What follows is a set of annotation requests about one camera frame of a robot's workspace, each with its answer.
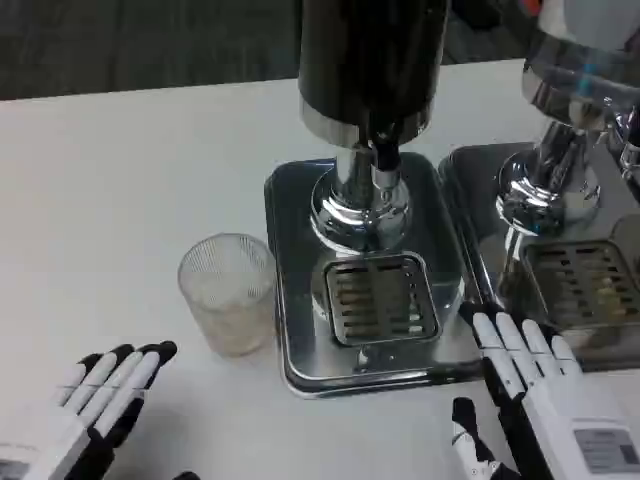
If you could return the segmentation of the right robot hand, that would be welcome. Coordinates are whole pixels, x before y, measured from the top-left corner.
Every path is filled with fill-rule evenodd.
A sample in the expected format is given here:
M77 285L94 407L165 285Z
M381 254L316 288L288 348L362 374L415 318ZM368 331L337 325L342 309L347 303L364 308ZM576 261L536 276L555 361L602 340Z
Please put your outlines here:
M481 439L474 402L452 402L451 445L468 479L636 479L639 435L613 394L586 375L564 337L495 304L459 314L480 351L485 385L516 464Z

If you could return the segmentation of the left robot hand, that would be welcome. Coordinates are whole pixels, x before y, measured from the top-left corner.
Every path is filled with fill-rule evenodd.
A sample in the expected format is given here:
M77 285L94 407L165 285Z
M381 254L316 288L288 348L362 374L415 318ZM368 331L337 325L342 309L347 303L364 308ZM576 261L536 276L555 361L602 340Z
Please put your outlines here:
M177 352L165 340L121 344L79 360L51 398L1 425L1 477L105 478L158 373Z

